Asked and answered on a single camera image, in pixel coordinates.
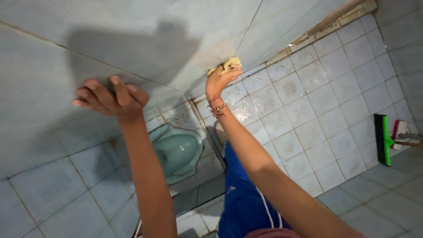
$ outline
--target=blue pants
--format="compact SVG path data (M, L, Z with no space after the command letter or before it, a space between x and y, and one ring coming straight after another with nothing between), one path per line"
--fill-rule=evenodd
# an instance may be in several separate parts
M238 160L231 144L225 144L226 181L225 205L220 217L218 236L245 237L248 233L271 228L271 221L263 199ZM277 211L266 200L274 228L279 227ZM291 229L282 219L283 228Z

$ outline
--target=hand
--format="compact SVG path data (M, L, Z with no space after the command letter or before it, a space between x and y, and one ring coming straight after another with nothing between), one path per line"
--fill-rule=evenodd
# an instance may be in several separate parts
M119 123L135 122L143 118L143 107L148 102L148 94L137 86L125 85L117 75L109 77L116 92L113 96L95 79L84 81L84 87L76 90L81 99L72 104L90 108L106 116L116 116Z
M214 96L220 97L222 91L242 74L241 66L239 64L235 64L233 70L220 75L222 70L223 67L220 65L207 78L206 97L209 103L213 100Z

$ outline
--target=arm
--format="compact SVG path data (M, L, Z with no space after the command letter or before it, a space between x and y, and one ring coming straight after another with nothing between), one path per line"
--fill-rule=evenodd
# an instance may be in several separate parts
M207 80L206 96L209 102L214 96L220 96L222 90L242 73L237 68L219 77L221 70L220 66ZM217 99L212 106L217 108L223 104L222 99ZM222 112L224 114L218 115L217 119L248 176L301 237L362 237L286 176L229 109Z
M81 99L72 103L117 116L128 149L143 236L177 237L172 198L144 121L143 107L148 95L134 85L125 85L118 76L111 76L110 81L116 97L96 80L88 79L85 87L77 89Z

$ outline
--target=foot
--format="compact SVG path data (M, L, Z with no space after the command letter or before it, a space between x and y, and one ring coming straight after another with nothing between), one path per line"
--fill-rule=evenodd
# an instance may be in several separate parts
M221 144L224 144L228 141L228 136L226 135L226 132L223 130L223 127L220 125L219 121L214 123L214 130L216 131L217 137L219 138Z

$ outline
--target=sponge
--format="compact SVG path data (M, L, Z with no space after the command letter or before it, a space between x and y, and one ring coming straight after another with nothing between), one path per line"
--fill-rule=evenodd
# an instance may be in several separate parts
M232 65L235 65L235 64L239 64L239 65L241 65L241 61L239 60L239 58L238 58L238 57L229 58L227 61L225 61L225 62L222 64L222 66L223 66L223 70L222 70L222 72L220 73L220 75L223 75L223 74L225 74L227 71L229 71L229 70L233 69L233 66L232 66ZM216 68L210 69L210 70L207 72L207 76L211 75L211 74L212 74L215 70L216 70Z

